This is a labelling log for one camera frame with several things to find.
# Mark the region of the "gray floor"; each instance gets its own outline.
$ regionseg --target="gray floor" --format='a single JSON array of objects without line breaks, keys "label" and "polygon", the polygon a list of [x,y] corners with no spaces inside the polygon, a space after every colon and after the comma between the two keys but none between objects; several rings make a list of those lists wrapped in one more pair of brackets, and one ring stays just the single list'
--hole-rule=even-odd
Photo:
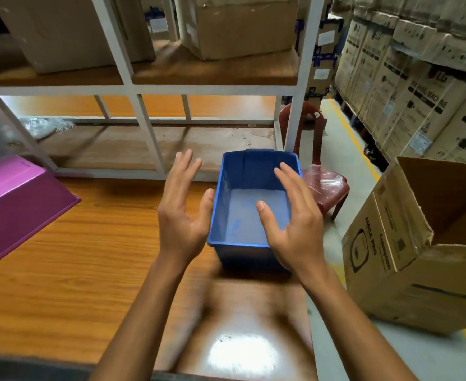
[{"label": "gray floor", "polygon": [[[340,241],[381,173],[363,156],[361,149],[364,143],[356,131],[345,124],[348,120],[340,112],[337,102],[323,100],[321,110],[328,119],[322,163],[344,175],[350,185],[350,194],[335,222],[332,223],[329,218],[325,220],[325,257],[343,278]],[[311,163],[311,150],[312,131],[304,131],[300,148],[302,168]],[[347,381],[348,377],[323,320],[310,299],[307,302],[311,312],[319,380]],[[463,332],[443,338],[382,321],[375,324],[421,381],[466,380],[466,335]]]}]

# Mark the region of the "plastic bag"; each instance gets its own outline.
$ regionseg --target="plastic bag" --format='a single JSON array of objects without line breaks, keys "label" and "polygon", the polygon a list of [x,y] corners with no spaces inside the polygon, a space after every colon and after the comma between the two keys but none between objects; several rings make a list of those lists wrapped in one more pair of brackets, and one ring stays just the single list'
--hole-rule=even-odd
[{"label": "plastic bag", "polygon": [[[20,119],[20,122],[36,140],[45,138],[46,136],[51,135],[55,131],[62,132],[74,127],[74,123],[60,118],[22,118]],[[4,134],[6,142],[20,143],[20,140],[18,139],[16,132],[8,123],[0,120],[0,128]]]}]

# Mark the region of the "wooden table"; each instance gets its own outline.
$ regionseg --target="wooden table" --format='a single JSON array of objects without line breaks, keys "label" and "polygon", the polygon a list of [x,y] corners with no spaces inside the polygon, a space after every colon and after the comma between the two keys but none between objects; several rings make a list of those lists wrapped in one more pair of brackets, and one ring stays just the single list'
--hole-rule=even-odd
[{"label": "wooden table", "polygon": [[[0,261],[0,355],[95,364],[158,253],[163,182],[64,182],[83,202]],[[193,183],[189,213],[211,186]],[[303,289],[224,273],[206,246],[177,291],[156,369],[316,380]]]}]

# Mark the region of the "white metal shelf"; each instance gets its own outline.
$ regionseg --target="white metal shelf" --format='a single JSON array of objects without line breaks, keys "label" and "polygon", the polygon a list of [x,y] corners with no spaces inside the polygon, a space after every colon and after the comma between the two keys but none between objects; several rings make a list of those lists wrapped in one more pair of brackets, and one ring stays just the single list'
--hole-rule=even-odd
[{"label": "white metal shelf", "polygon": [[[163,0],[165,7],[173,10],[171,0]],[[293,96],[292,110],[289,117],[289,124],[286,136],[286,142],[284,149],[286,151],[292,151],[296,140],[296,133],[298,130],[298,122],[300,113],[303,105],[304,95],[306,92],[307,80],[310,72],[312,54],[314,45],[318,35],[320,16],[323,10],[324,0],[311,0],[308,9],[307,24],[303,34],[303,46],[301,51],[301,57],[298,58],[296,54],[293,55],[292,51],[287,53],[278,54],[267,54],[260,55],[258,58],[246,57],[239,59],[228,60],[230,66],[223,67],[226,69],[225,72],[229,72],[225,75],[224,80],[218,80],[217,84],[214,85],[201,85],[201,81],[196,76],[195,78],[189,78],[186,75],[187,69],[196,70],[201,65],[214,67],[214,63],[198,62],[192,60],[192,57],[188,57],[188,63],[182,63],[181,69],[175,74],[167,75],[165,73],[164,64],[160,65],[160,62],[156,61],[153,65],[150,64],[131,64],[128,53],[125,48],[125,44],[120,34],[120,29],[115,19],[114,12],[110,0],[92,0],[97,16],[103,28],[104,35],[107,39],[109,48],[115,60],[115,65],[104,69],[95,69],[91,71],[92,74],[97,77],[101,77],[101,82],[97,84],[106,85],[62,85],[62,84],[77,84],[81,80],[87,80],[85,76],[86,71],[76,71],[69,74],[69,78],[65,75],[53,75],[53,76],[38,76],[30,70],[24,70],[22,76],[17,76],[18,81],[11,82],[10,80],[2,81],[0,79],[0,96],[64,96],[64,95],[95,95],[96,100],[101,108],[104,118],[93,118],[92,121],[104,121],[105,123],[128,121],[131,118],[122,118],[116,120],[109,116],[108,110],[104,104],[101,104],[100,95],[119,95],[126,96],[129,98],[133,110],[136,114],[135,121],[141,128],[141,136],[147,145],[147,150],[150,153],[150,157],[153,160],[156,171],[138,171],[138,170],[111,170],[111,169],[69,169],[61,168],[55,165],[52,159],[47,153],[39,146],[39,144],[31,137],[31,135],[25,130],[23,125],[20,123],[19,118],[7,107],[0,98],[0,117],[10,123],[14,130],[20,134],[24,146],[27,150],[32,153],[47,169],[54,171],[58,175],[72,175],[72,176],[93,176],[93,177],[109,177],[109,178],[140,178],[144,179],[165,179],[167,176],[167,169],[161,155],[160,146],[155,137],[152,123],[155,122],[169,122],[177,123],[178,121],[174,118],[150,118],[147,114],[145,105],[141,99],[142,94],[155,94],[155,95],[182,95],[186,117],[185,121],[189,124],[228,124],[227,120],[221,119],[204,119],[204,118],[192,118],[190,110],[188,109],[187,95],[268,95],[277,96],[280,99],[281,95]],[[176,43],[178,37],[176,31],[176,23],[173,18],[173,13],[167,13],[166,18],[168,19],[168,26],[170,27],[170,37],[173,44],[165,44],[166,48],[173,49],[174,51],[182,51],[179,44]],[[183,56],[187,56],[185,51],[178,52],[182,53]],[[263,61],[280,61],[282,71],[277,75],[273,76],[270,72],[266,72],[263,67]],[[256,75],[250,69],[257,67],[261,76]],[[248,74],[249,71],[253,74],[253,77],[249,79],[245,76],[245,72],[239,71],[238,78],[235,76],[236,67],[243,67],[243,70]],[[161,70],[163,76],[157,74],[158,70]],[[267,75],[266,83],[268,85],[250,85],[250,84],[261,84],[263,76]],[[23,77],[33,77],[37,81],[23,80]],[[184,81],[193,81],[195,84],[178,84],[179,78]],[[167,83],[160,84],[144,84],[143,81],[149,82],[162,80]],[[203,78],[205,81],[214,80],[213,78]],[[236,85],[233,83],[235,80],[244,80],[247,85]],[[282,150],[282,138],[280,136],[280,126],[278,121],[279,105],[275,104],[274,109],[274,136],[275,136],[275,148]],[[87,118],[78,118],[79,121],[87,120]],[[243,124],[253,125],[264,124],[265,120],[261,121],[241,121]],[[216,180],[217,174],[212,173],[201,173],[196,177],[197,180]]]}]

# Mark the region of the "forearm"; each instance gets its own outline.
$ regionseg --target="forearm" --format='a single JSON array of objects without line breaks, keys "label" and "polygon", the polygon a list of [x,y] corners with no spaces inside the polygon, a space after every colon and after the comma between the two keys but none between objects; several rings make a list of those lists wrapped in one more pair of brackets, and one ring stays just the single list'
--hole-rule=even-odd
[{"label": "forearm", "polygon": [[301,279],[318,308],[352,381],[414,381],[416,377],[327,266]]},{"label": "forearm", "polygon": [[158,257],[92,373],[91,381],[150,379],[183,270]]}]

